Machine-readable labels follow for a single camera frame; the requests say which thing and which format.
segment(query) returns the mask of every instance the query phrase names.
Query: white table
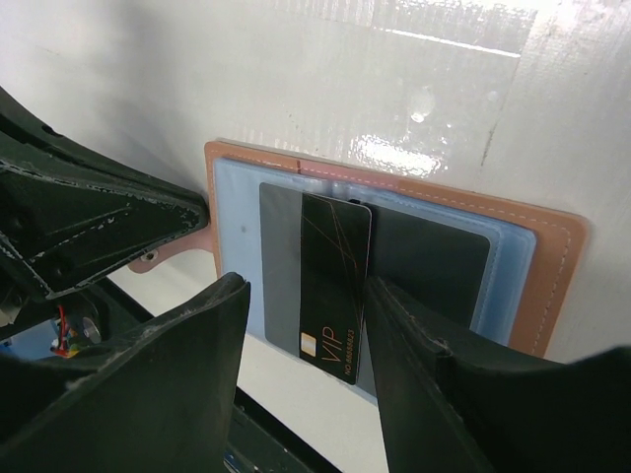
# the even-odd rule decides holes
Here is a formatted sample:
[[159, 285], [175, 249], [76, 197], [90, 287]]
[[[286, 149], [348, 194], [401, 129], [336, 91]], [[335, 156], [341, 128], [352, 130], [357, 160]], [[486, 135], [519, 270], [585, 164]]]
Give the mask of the white table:
[[[631, 3], [495, 3], [5, 0], [0, 85], [199, 192], [223, 137], [581, 214], [546, 355], [567, 362], [631, 342]], [[154, 313], [213, 278], [196, 253], [113, 276]], [[386, 470], [377, 409], [337, 381], [248, 338], [239, 383], [342, 470]]]

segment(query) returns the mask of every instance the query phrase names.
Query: card chip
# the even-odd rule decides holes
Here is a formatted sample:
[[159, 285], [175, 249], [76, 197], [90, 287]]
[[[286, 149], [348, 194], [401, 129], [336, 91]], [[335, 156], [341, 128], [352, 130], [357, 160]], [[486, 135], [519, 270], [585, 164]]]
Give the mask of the card chip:
[[316, 338], [312, 337], [308, 333], [301, 332], [300, 334], [300, 349], [311, 357], [316, 356]]

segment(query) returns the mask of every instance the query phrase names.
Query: brown leather wallet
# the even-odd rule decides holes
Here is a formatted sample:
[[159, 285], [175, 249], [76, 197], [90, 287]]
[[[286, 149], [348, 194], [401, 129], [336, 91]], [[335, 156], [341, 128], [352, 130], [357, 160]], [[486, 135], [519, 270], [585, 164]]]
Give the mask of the brown leather wallet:
[[[536, 235], [536, 249], [526, 279], [509, 346], [543, 357], [554, 325], [581, 259], [588, 222], [579, 216], [543, 209], [510, 200], [457, 190], [442, 185], [383, 172], [357, 169], [303, 156], [247, 148], [223, 142], [205, 146], [210, 209], [217, 215], [213, 161], [218, 158], [299, 173], [331, 180], [359, 182], [428, 202], [485, 215], [530, 229]], [[211, 223], [215, 262], [221, 274], [217, 226]]]

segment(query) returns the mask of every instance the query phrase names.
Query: white stitching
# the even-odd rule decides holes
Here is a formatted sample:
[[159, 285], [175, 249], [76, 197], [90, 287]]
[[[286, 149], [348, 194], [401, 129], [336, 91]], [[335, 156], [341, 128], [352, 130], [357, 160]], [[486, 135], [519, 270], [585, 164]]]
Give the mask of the white stitching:
[[[221, 150], [216, 150], [216, 149], [210, 149], [210, 150], [208, 150], [208, 152], [210, 154], [222, 153]], [[238, 155], [236, 153], [228, 153], [228, 157], [230, 157], [230, 156], [234, 156], [234, 157], [240, 158], [240, 159], [248, 161], [248, 162], [256, 162], [256, 163], [260, 163], [262, 165], [272, 166], [274, 168], [282, 168], [282, 169], [287, 169], [287, 170], [290, 170], [290, 171], [296, 171], [296, 169], [294, 169], [294, 168], [290, 168], [290, 167], [287, 167], [287, 166], [284, 166], [284, 165], [279, 165], [277, 163], [270, 163], [270, 162], [264, 161], [264, 160], [258, 160], [256, 158], [248, 158], [248, 157], [245, 157], [245, 156], [242, 156], [242, 155]], [[426, 194], [424, 192], [417, 192], [415, 190], [405, 189], [403, 187], [398, 187], [397, 188], [395, 185], [387, 184], [385, 182], [360, 179], [359, 177], [354, 177], [352, 175], [339, 174], [339, 173], [336, 173], [336, 172], [327, 172], [325, 170], [312, 169], [312, 168], [306, 168], [306, 167], [299, 169], [299, 171], [300, 170], [314, 172], [316, 174], [331, 175], [333, 177], [341, 177], [343, 179], [348, 179], [348, 180], [351, 180], [351, 181], [354, 181], [354, 182], [362, 182], [364, 184], [372, 184], [372, 185], [378, 185], [378, 186], [385, 186], [385, 187], [388, 187], [388, 188], [391, 188], [391, 189], [398, 189], [398, 190], [401, 190], [403, 192], [409, 192], [409, 193], [412, 193], [414, 195], [418, 195], [418, 196], [421, 196], [421, 197], [427, 197], [427, 198], [430, 198], [430, 199], [433, 199], [433, 200], [450, 202], [452, 204], [457, 204], [457, 205], [461, 205], [461, 206], [464, 206], [464, 207], [476, 208], [476, 209], [480, 209], [480, 210], [485, 210], [487, 212], [494, 212], [494, 213], [498, 213], [498, 214], [504, 214], [504, 215], [508, 215], [508, 216], [511, 216], [511, 217], [515, 217], [515, 218], [518, 218], [518, 219], [528, 220], [530, 222], [537, 222], [537, 223], [540, 223], [540, 224], [543, 224], [543, 225], [546, 225], [546, 226], [549, 226], [549, 227], [553, 227], [553, 228], [559, 229], [562, 232], [564, 232], [567, 235], [568, 238], [567, 238], [567, 240], [565, 242], [563, 255], [561, 256], [561, 263], [559, 265], [559, 270], [557, 271], [556, 277], [554, 278], [554, 284], [552, 285], [552, 290], [550, 291], [550, 296], [549, 296], [549, 298], [548, 298], [548, 300], [546, 302], [545, 309], [543, 310], [543, 315], [541, 316], [541, 322], [539, 323], [539, 328], [537, 329], [536, 335], [534, 337], [534, 343], [532, 345], [532, 349], [530, 350], [530, 353], [534, 354], [534, 352], [536, 350], [536, 347], [539, 344], [539, 339], [541, 338], [541, 333], [543, 332], [543, 328], [544, 328], [545, 323], [547, 321], [547, 317], [548, 317], [548, 313], [550, 311], [550, 307], [552, 306], [552, 302], [554, 301], [554, 298], [556, 296], [556, 291], [557, 291], [558, 285], [559, 285], [559, 279], [561, 278], [561, 273], [563, 273], [563, 269], [565, 268], [565, 262], [566, 262], [566, 259], [567, 259], [567, 255], [568, 255], [568, 252], [570, 251], [570, 245], [572, 243], [572, 234], [567, 228], [561, 227], [561, 226], [559, 226], [557, 224], [553, 224], [551, 222], [547, 222], [545, 220], [538, 220], [538, 219], [535, 219], [535, 218], [527, 216], [527, 215], [519, 215], [519, 214], [516, 214], [514, 212], [507, 212], [505, 210], [494, 209], [492, 207], [484, 207], [482, 205], [468, 204], [466, 202], [460, 202], [460, 201], [453, 200], [453, 199], [448, 199], [448, 198], [445, 198], [445, 197], [439, 197], [438, 195]], [[215, 198], [214, 174], [213, 174], [213, 184], [212, 184], [212, 188], [211, 188], [211, 193], [212, 193], [213, 199], [214, 199]]]

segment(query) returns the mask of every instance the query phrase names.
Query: card holder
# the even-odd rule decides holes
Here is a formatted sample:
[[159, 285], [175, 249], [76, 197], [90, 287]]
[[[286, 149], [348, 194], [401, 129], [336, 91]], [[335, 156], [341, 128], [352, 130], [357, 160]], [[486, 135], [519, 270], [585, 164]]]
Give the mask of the card holder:
[[[252, 310], [248, 326], [250, 333], [261, 338], [265, 336], [264, 319], [258, 315], [264, 313], [260, 232], [257, 230], [260, 227], [258, 201], [248, 189], [253, 185], [257, 192], [257, 185], [252, 183], [268, 181], [338, 198], [343, 192], [359, 197], [359, 200], [362, 197], [366, 200], [366, 195], [374, 194], [383, 200], [382, 203], [409, 205], [410, 209], [416, 208], [415, 210], [429, 204], [438, 205], [468, 216], [483, 217], [487, 222], [495, 222], [498, 226], [510, 224], [525, 230], [525, 233], [521, 233], [521, 242], [515, 243], [522, 248], [526, 247], [526, 251], [520, 253], [517, 260], [520, 264], [517, 266], [527, 266], [528, 260], [530, 265], [529, 271], [514, 275], [516, 280], [520, 277], [526, 278], [522, 285], [522, 296], [516, 294], [508, 298], [512, 304], [519, 301], [514, 321], [507, 322], [495, 335], [485, 335], [500, 342], [508, 342], [512, 348], [525, 353], [544, 355], [587, 239], [587, 223], [582, 218], [406, 177], [352, 169], [227, 143], [207, 144], [206, 157], [210, 205], [214, 216], [212, 232], [215, 239], [215, 259], [220, 274], [223, 270], [230, 269], [244, 274], [252, 281]], [[237, 176], [238, 172], [235, 173], [234, 169], [239, 166], [248, 167], [243, 168], [249, 169], [244, 172], [248, 178]], [[226, 188], [230, 187], [236, 189], [235, 195], [226, 194]], [[413, 205], [407, 200], [410, 198], [414, 201]], [[246, 225], [235, 223], [235, 209], [238, 208], [247, 208]], [[238, 246], [240, 250], [232, 250], [232, 246]], [[505, 281], [504, 277], [497, 274], [496, 280]], [[480, 323], [484, 325], [484, 317], [478, 317], [478, 320], [482, 320]]]

